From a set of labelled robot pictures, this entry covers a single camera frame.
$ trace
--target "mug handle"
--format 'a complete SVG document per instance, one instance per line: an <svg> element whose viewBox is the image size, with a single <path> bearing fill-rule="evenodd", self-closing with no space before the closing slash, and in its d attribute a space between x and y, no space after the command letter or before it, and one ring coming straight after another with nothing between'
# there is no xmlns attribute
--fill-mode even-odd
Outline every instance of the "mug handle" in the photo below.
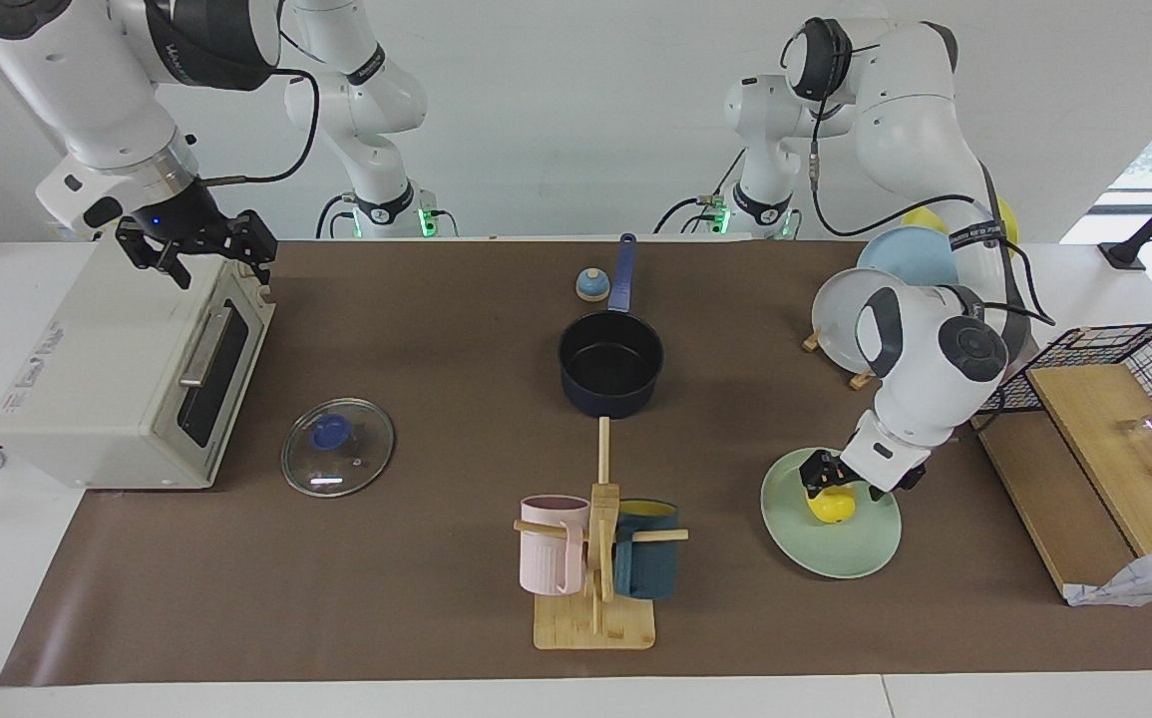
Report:
<svg viewBox="0 0 1152 718"><path fill-rule="evenodd" d="M570 596L584 585L584 528L576 522L560 522L567 529L567 554L562 559L562 581L558 592Z"/></svg>
<svg viewBox="0 0 1152 718"><path fill-rule="evenodd" d="M615 576L615 592L621 596L631 596L634 590L634 535L636 530L624 531L620 541L615 542L615 560L613 561L613 576Z"/></svg>

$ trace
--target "white plate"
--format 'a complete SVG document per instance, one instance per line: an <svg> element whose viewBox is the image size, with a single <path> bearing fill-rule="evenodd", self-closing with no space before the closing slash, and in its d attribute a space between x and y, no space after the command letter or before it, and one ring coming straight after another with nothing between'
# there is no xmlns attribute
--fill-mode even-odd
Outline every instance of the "white plate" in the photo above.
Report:
<svg viewBox="0 0 1152 718"><path fill-rule="evenodd" d="M835 364L850 373L867 371L867 360L858 350L855 324L858 313L882 286L900 286L895 274L855 267L838 272L823 282L811 305L811 327L819 332L819 347Z"/></svg>

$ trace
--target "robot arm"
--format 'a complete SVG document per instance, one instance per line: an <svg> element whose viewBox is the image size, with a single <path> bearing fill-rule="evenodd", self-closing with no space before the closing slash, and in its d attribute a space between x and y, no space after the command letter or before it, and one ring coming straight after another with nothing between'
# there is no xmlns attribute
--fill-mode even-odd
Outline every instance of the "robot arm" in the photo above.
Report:
<svg viewBox="0 0 1152 718"><path fill-rule="evenodd" d="M381 137L425 121L420 83L387 58L361 1L293 0L293 14L308 52L334 70L319 74L324 86L319 128L344 164L362 233L429 235L425 210L433 205L433 196L407 176L397 148ZM308 88L294 83L286 95L288 116L302 128L311 122L308 93Z"/></svg>
<svg viewBox="0 0 1152 718"><path fill-rule="evenodd" d="M211 28L188 36L189 18ZM68 154L36 195L84 236L116 232L139 269L182 287L179 255L215 254L268 281L276 242L255 212L225 218L198 181L197 161L154 82L251 90L279 59L276 0L0 0L0 68ZM273 45L270 32L273 32ZM154 248L149 240L158 242Z"/></svg>
<svg viewBox="0 0 1152 718"><path fill-rule="evenodd" d="M881 289L859 312L858 347L881 387L840 458L821 451L803 464L808 496L858 478L877 492L912 488L931 451L995 391L1030 339L1026 317L995 308L1023 301L996 241L1005 235L991 179L955 118L955 54L948 29L885 18L811 18L787 51L799 99L854 105L859 164L873 181L912 202L971 199L935 205L962 286ZM818 175L812 143L812 192Z"/></svg>
<svg viewBox="0 0 1152 718"><path fill-rule="evenodd" d="M727 232L753 236L780 234L802 168L790 137L811 136L818 106L801 100L785 76L744 77L726 95L726 123L744 139L744 168L722 188L722 204L732 211ZM855 108L836 104L825 111L819 136L850 131Z"/></svg>

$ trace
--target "black wire basket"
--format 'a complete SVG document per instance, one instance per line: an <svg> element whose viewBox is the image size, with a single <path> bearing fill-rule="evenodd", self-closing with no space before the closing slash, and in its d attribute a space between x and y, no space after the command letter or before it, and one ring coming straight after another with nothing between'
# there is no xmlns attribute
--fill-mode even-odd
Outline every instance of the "black wire basket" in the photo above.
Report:
<svg viewBox="0 0 1152 718"><path fill-rule="evenodd" d="M1152 400L1152 324L1113 327L1081 327L1063 332L1026 366L1000 384L980 414L1040 411L1040 396L1028 381L1028 371L1047 366L1124 364Z"/></svg>

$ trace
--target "saucepan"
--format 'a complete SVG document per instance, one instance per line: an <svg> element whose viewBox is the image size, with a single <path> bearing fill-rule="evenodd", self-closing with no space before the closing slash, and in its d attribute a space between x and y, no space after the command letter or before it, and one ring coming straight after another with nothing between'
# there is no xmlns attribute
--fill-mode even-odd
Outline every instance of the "saucepan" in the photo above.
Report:
<svg viewBox="0 0 1152 718"><path fill-rule="evenodd" d="M624 418L642 409L664 368L657 331L629 312L636 236L626 233L620 244L607 309L576 319L558 345L562 392L590 417Z"/></svg>

